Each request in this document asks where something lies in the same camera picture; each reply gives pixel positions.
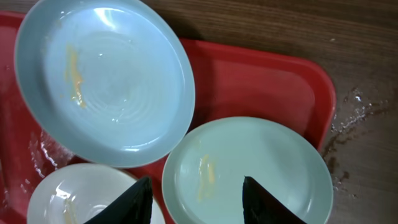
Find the light blue top plate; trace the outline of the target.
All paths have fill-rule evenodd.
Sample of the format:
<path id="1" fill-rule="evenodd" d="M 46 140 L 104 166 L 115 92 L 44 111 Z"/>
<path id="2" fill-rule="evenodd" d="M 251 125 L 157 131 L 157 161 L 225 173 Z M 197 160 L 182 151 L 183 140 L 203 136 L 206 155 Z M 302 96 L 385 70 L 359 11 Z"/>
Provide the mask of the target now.
<path id="1" fill-rule="evenodd" d="M 30 112 L 79 157 L 139 167 L 187 133 L 195 82 L 170 26 L 139 0 L 45 0 L 25 15 L 14 70 Z"/>

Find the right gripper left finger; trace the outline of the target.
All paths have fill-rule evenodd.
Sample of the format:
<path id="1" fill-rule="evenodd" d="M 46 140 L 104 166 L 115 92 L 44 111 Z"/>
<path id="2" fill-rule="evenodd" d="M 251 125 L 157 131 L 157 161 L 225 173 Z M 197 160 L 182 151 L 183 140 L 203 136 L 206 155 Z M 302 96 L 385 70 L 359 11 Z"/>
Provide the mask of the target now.
<path id="1" fill-rule="evenodd" d="M 85 224 L 150 224 L 152 202 L 152 181 L 145 176 Z"/>

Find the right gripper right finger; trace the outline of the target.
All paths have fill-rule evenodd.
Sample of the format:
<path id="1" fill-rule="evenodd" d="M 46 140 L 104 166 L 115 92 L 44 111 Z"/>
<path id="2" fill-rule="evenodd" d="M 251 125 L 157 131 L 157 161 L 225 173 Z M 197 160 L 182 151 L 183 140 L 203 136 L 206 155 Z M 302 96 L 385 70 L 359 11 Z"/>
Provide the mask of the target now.
<path id="1" fill-rule="evenodd" d="M 244 178 L 242 203 L 245 224 L 305 224 L 250 176 Z"/>

